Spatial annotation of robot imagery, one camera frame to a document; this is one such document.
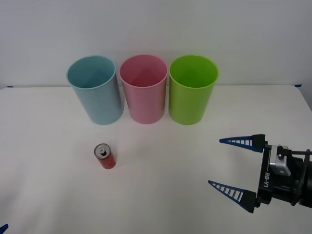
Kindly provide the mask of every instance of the plastic cup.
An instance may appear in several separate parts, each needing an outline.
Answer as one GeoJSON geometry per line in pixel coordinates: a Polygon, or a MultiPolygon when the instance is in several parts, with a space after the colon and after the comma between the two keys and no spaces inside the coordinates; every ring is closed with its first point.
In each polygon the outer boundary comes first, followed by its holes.
{"type": "Polygon", "coordinates": [[[218,79],[217,66],[204,56],[185,55],[169,68],[169,114],[180,124],[198,123],[218,79]]]}
{"type": "Polygon", "coordinates": [[[137,55],[121,65],[130,116],[136,122],[155,123],[164,115],[167,75],[166,63],[153,55],[137,55]]]}
{"type": "Polygon", "coordinates": [[[92,122],[110,124],[123,112],[114,63],[102,56],[77,60],[67,72],[83,108],[92,122]]]}

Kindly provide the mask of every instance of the tabletop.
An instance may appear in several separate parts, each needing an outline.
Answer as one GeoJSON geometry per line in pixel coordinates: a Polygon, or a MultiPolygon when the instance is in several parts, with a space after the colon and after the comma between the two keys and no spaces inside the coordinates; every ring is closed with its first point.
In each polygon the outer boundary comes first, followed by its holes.
{"type": "Polygon", "coordinates": [[[9,224],[6,234],[310,233],[312,209],[272,199],[251,214],[208,184],[257,192],[262,154],[218,142],[253,134],[312,148],[300,91],[216,86],[198,124],[174,122],[168,108],[139,124],[125,104],[104,126],[69,87],[0,90],[0,226],[9,224]],[[100,143],[111,146],[113,169],[95,158],[100,143]]]}

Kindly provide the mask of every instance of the red can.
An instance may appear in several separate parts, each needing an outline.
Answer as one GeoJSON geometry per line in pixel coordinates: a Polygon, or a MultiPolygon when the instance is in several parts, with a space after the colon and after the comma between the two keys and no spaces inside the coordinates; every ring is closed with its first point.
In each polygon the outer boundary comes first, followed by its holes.
{"type": "Polygon", "coordinates": [[[111,169],[116,165],[111,147],[108,144],[97,145],[94,149],[94,155],[105,169],[111,169]]]}

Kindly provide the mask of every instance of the pink cup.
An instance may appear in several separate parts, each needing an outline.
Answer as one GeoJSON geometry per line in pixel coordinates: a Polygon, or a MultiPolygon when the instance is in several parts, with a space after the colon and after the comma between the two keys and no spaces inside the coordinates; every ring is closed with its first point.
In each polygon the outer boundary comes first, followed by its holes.
{"type": "Polygon", "coordinates": [[[155,123],[165,112],[166,63],[154,55],[136,55],[120,67],[131,117],[139,123],[155,123]]]}

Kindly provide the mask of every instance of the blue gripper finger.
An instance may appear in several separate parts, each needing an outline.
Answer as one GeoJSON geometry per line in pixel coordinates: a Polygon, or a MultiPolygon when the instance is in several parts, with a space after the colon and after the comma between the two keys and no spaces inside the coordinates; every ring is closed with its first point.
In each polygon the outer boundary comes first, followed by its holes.
{"type": "Polygon", "coordinates": [[[219,140],[220,143],[238,146],[247,150],[262,153],[265,147],[265,135],[257,134],[252,136],[236,136],[219,140]]]}
{"type": "Polygon", "coordinates": [[[256,193],[246,189],[220,184],[211,180],[208,180],[208,183],[217,189],[220,193],[240,205],[246,211],[250,213],[254,212],[256,205],[256,193]]]}
{"type": "Polygon", "coordinates": [[[9,228],[8,224],[5,224],[4,226],[0,227],[0,234],[3,234],[5,230],[7,230],[8,228],[9,228]]]}

